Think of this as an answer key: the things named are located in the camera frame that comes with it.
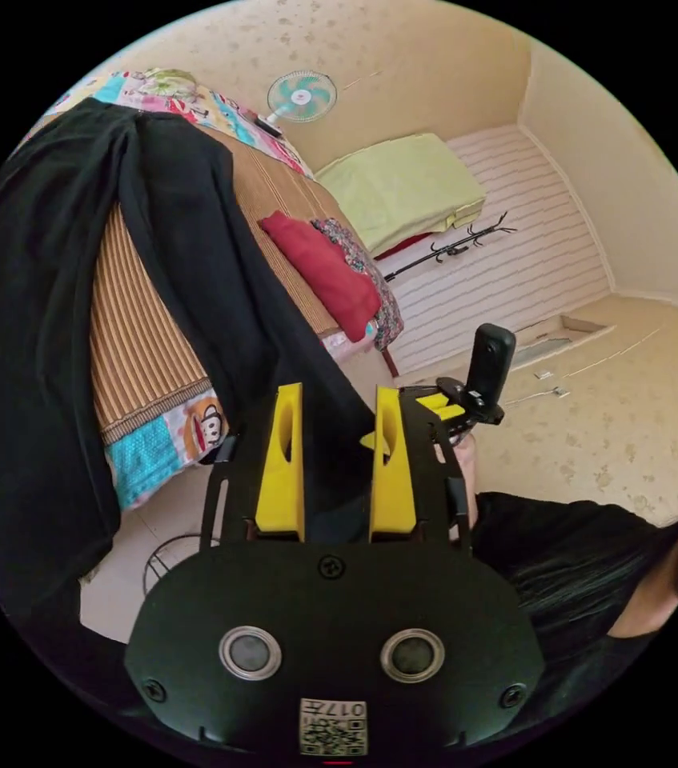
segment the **screw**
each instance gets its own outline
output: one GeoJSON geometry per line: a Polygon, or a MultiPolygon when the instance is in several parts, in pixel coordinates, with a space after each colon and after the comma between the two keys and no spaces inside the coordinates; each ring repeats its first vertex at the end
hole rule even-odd
{"type": "Polygon", "coordinates": [[[166,699],[165,689],[156,680],[151,678],[144,681],[142,690],[148,699],[157,704],[162,704],[166,699]]]}
{"type": "Polygon", "coordinates": [[[514,686],[509,686],[502,694],[501,698],[499,699],[499,706],[503,710],[511,710],[514,709],[514,707],[521,704],[525,699],[525,686],[521,684],[517,684],[514,686]]]}
{"type": "Polygon", "coordinates": [[[323,578],[341,578],[346,569],[343,560],[335,557],[332,554],[326,555],[320,559],[318,563],[318,570],[323,578]]]}

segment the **striped wall panel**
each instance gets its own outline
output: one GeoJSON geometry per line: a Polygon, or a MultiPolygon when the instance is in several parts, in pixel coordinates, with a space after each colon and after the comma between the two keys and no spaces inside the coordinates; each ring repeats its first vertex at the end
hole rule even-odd
{"type": "MultiPolygon", "coordinates": [[[[520,330],[610,293],[600,253],[563,179],[516,126],[480,131],[447,143],[485,187],[475,231],[504,223],[483,247],[434,259],[401,275],[391,287],[405,320],[390,346],[401,376],[469,355],[480,323],[520,330]]],[[[385,274],[467,235],[465,228],[425,239],[384,259],[385,274]]]]}

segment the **electric fan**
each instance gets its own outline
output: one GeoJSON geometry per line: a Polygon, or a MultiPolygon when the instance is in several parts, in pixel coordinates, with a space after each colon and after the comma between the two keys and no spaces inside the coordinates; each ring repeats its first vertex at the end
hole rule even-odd
{"type": "Polygon", "coordinates": [[[311,122],[328,112],[338,97],[336,86],[326,74],[309,70],[291,72],[272,83],[267,94],[272,113],[268,118],[259,116],[256,123],[273,135],[280,136],[282,131],[276,126],[280,118],[311,122]]]}

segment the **fan blade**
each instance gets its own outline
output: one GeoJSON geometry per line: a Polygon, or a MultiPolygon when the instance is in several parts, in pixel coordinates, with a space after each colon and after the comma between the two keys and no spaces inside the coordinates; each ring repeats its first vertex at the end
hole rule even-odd
{"type": "Polygon", "coordinates": [[[305,75],[296,83],[293,90],[301,90],[302,88],[309,90],[309,86],[312,85],[312,83],[319,81],[320,78],[316,78],[313,74],[305,75]]]}
{"type": "Polygon", "coordinates": [[[283,80],[283,81],[280,83],[280,88],[279,88],[279,90],[280,90],[280,96],[282,97],[282,99],[283,99],[285,102],[289,102],[289,101],[291,100],[291,94],[293,93],[293,90],[292,90],[292,89],[291,89],[291,87],[288,85],[288,81],[287,81],[287,80],[283,80]]]}
{"type": "Polygon", "coordinates": [[[321,98],[326,106],[331,103],[331,94],[324,88],[313,88],[310,93],[312,94],[312,98],[321,98]]]}
{"type": "Polygon", "coordinates": [[[299,117],[304,118],[305,120],[308,118],[312,118],[315,116],[315,113],[317,112],[317,105],[315,104],[314,99],[307,104],[305,104],[301,109],[299,110],[299,117]]]}

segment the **camera lens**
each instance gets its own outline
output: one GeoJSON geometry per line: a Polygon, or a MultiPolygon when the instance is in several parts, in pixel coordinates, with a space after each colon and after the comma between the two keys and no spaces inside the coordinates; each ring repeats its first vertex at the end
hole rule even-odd
{"type": "Polygon", "coordinates": [[[392,635],[381,651],[384,672],[397,682],[424,682],[443,665],[445,648],[428,630],[410,629],[392,635]]]}
{"type": "Polygon", "coordinates": [[[277,641],[257,626],[238,626],[219,643],[221,663],[236,678],[266,680],[280,667],[283,655],[277,641]]]}

